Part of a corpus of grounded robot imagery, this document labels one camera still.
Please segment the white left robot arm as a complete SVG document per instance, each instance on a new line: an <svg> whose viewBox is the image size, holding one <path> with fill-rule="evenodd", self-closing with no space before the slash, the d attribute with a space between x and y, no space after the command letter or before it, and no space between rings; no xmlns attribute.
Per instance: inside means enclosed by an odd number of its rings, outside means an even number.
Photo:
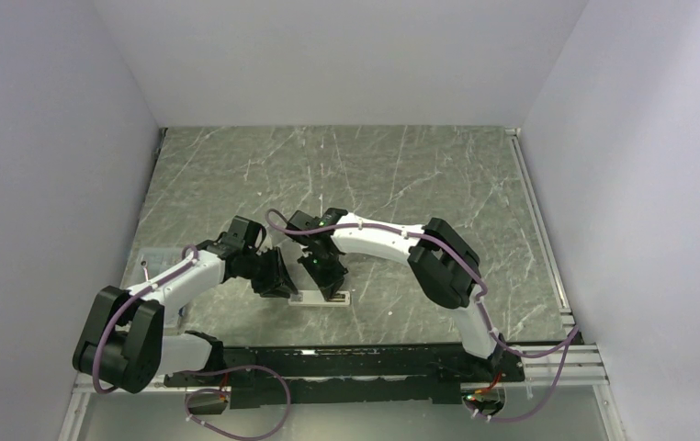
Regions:
<svg viewBox="0 0 700 441"><path fill-rule="evenodd" d="M232 219L214 240L186 246L180 261L128 288L107 286L92 303L73 353L73 368L90 376L95 392L137 393L159 376L186 373L200 385L217 383L227 364L224 344L204 333L167 335L164 325L197 296L241 278L263 298L297 294L278 248L262 250L265 227Z"/></svg>

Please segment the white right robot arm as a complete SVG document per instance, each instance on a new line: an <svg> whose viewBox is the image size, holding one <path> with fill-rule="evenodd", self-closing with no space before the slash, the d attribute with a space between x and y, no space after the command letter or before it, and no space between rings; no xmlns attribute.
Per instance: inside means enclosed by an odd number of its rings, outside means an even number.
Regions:
<svg viewBox="0 0 700 441"><path fill-rule="evenodd" d="M345 254L409 267L425 297L457 327L470 376L488 381L501 371L500 334L475 303L487 292L480 258L445 220L405 225L331 208L320 217L297 211L279 232L301 246L299 263L325 300L332 300L344 284L347 270L340 258Z"/></svg>

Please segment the white remote control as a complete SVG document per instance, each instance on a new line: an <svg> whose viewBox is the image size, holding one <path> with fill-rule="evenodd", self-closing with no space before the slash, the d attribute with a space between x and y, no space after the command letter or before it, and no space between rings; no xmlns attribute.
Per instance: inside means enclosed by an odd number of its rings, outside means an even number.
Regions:
<svg viewBox="0 0 700 441"><path fill-rule="evenodd" d="M319 290L300 290L288 299L291 307L339 308L349 307L351 297L348 291L338 291L326 299Z"/></svg>

